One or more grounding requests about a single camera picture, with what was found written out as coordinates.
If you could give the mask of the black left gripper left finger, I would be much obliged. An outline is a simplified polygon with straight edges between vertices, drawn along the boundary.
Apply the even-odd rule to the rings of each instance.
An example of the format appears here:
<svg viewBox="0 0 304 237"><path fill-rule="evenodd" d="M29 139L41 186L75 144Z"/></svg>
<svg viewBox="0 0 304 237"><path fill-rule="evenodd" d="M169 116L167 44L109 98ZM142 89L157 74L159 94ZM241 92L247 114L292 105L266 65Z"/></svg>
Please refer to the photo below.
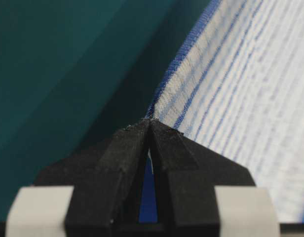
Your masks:
<svg viewBox="0 0 304 237"><path fill-rule="evenodd" d="M150 121L43 168L22 187L6 220L7 237L109 237L129 195Z"/></svg>

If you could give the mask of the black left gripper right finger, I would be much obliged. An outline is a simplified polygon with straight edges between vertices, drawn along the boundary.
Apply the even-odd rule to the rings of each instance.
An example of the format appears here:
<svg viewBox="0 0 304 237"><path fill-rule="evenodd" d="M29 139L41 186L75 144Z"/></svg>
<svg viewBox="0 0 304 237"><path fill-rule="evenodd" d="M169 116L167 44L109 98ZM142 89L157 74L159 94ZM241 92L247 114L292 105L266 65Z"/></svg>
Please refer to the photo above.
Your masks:
<svg viewBox="0 0 304 237"><path fill-rule="evenodd" d="M156 200L171 237L277 237L270 195L244 166L150 122Z"/></svg>

